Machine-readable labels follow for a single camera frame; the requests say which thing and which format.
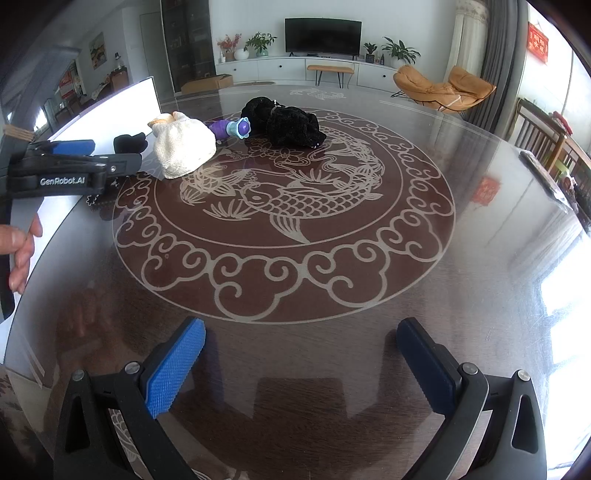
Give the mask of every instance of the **black fuzzy toy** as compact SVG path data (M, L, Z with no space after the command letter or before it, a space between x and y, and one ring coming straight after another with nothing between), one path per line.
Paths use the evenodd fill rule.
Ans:
M241 116L248 118L254 134L266 134L273 147L317 148L326 140L313 113L280 105L267 97L250 100Z
M148 148L146 135L140 132L133 137L131 135L120 135L113 140L115 153L142 153Z

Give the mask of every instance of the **human hand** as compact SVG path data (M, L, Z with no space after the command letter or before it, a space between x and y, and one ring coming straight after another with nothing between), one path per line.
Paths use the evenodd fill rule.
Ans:
M14 254L14 269L8 277L8 285L13 292L21 295L25 292L31 257L35 253L33 237L42 235L43 227L38 214L35 214L28 233L10 225L0 225L0 255Z
M57 360L65 381L78 368L105 375L137 359L122 342L111 304L104 291L86 288L75 292L65 305L56 330Z

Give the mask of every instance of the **white knitted hat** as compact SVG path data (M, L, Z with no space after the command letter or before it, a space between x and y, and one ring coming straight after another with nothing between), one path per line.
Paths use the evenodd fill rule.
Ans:
M164 176L176 179L197 170L216 154L216 136L184 113L164 113L148 124L156 137L154 152Z

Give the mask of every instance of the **round table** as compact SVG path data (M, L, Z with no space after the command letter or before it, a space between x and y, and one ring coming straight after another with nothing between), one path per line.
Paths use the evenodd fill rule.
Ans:
M231 139L176 180L148 154L146 172L93 206L81 199L41 256L6 366L48 451L75 369L141 361L191 315L207 344L159 421L193 469L400 478L442 421L393 340L414 316L459 362L530 373L549 478L564 474L591 425L591 247L575 215L512 146L388 96L250 86L162 108L237 117L256 96L314 113L327 140Z

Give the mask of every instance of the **tv stand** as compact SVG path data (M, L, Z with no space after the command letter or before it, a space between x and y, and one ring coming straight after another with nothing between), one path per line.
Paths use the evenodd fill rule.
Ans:
M356 86L376 92L389 92L388 98L399 90L392 79L396 69L390 66L351 60L351 56L348 55L341 59L306 57L305 53L302 54L303 56L298 56L296 52L291 57L289 55L290 52L286 52L284 56L254 57L220 63L216 65L216 71L218 75L232 75L236 85L246 82L277 82L283 85L298 85L302 88L308 85L312 88L334 89L339 88L339 84L341 88L347 88L350 84L351 88ZM308 70L308 67L318 68L319 77L320 71L326 70L322 74L320 87L315 82L316 72ZM353 71L352 78L349 77L351 71ZM347 73L344 82L341 75L343 72Z

